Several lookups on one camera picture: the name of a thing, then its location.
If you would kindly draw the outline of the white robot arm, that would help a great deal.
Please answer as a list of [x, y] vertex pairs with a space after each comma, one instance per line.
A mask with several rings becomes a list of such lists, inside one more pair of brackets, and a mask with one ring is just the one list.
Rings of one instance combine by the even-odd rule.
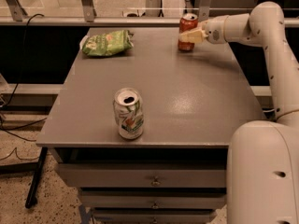
[[227, 224], [299, 224], [299, 62], [282, 8], [263, 2], [250, 13], [202, 21], [178, 39], [263, 49], [275, 119], [248, 122], [231, 138]]

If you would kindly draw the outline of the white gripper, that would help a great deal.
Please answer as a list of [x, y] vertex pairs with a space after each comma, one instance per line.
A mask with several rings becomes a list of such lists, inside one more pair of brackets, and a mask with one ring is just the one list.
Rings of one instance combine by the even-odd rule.
[[200, 22], [201, 28], [194, 28], [179, 35], [181, 42], [202, 43], [207, 40], [212, 44], [223, 44], [226, 42], [224, 26], [227, 16], [219, 16]]

